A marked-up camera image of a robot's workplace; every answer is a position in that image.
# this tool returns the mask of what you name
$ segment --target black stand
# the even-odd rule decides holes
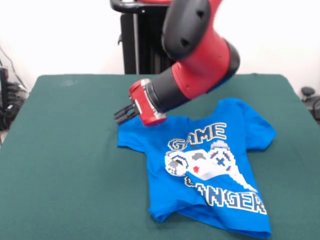
[[[160,74],[175,61],[162,48],[161,35],[168,5],[110,0],[121,15],[125,74]]]

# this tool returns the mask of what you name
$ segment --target blue t-shirt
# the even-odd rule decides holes
[[[118,146],[147,157],[149,212],[162,223],[172,213],[255,238],[271,228],[247,150],[265,150],[274,128],[245,102],[220,100],[214,112],[191,120],[169,116],[156,126],[139,117],[119,126]]]

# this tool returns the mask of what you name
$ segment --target green cloth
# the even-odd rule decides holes
[[[146,157],[117,147],[113,119],[142,77],[37,80],[0,149],[0,240],[249,239],[178,214],[156,223],[148,213]],[[277,131],[265,152],[248,154],[272,239],[320,238],[320,129],[308,110],[283,76],[249,74],[169,115],[205,117],[225,97]]]

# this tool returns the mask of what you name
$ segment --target white wall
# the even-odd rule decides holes
[[[109,0],[0,3],[0,44],[29,89],[44,74],[124,72]],[[296,92],[320,92],[319,9],[317,0],[223,0],[215,28],[238,49],[239,73],[283,74]]]

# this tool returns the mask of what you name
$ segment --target t-shirt sleeve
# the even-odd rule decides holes
[[[238,104],[244,119],[246,149],[267,149],[276,137],[276,130],[248,104],[242,101]]]
[[[118,126],[118,147],[128,147],[138,152],[145,152],[146,127],[139,117],[135,117]]]

